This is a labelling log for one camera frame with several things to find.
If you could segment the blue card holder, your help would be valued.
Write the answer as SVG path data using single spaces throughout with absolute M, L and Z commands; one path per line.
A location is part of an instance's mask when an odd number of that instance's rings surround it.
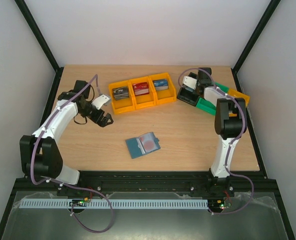
M 129 138 L 126 145 L 132 159 L 136 159 L 159 150 L 159 139 L 153 132 L 145 133 L 139 137 Z

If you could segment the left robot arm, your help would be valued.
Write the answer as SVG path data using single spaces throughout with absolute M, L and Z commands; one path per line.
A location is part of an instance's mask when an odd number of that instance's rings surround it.
M 63 163 L 58 142 L 68 124 L 81 116 L 100 127 L 113 123 L 111 114 L 102 107 L 111 98 L 100 93 L 98 97 L 89 98 L 94 92 L 91 82 L 77 80 L 74 88 L 62 92 L 57 103 L 45 122 L 32 134 L 23 135 L 19 141 L 22 171 L 30 176 L 34 185 L 42 182 L 76 185 L 80 172 Z

